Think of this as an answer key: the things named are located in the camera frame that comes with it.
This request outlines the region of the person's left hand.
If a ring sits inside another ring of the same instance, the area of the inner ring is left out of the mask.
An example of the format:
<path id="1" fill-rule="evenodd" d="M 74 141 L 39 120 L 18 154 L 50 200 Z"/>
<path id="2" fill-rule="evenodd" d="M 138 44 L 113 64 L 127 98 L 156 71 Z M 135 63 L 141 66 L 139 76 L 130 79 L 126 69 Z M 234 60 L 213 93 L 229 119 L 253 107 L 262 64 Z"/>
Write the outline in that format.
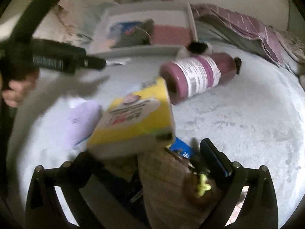
<path id="1" fill-rule="evenodd" d="M 35 89 L 40 76 L 40 71 L 36 70 L 25 76 L 21 81 L 11 80 L 8 82 L 8 89 L 2 88 L 3 78 L 1 77 L 1 96 L 9 107 L 17 108 L 22 104 L 26 96 Z"/>

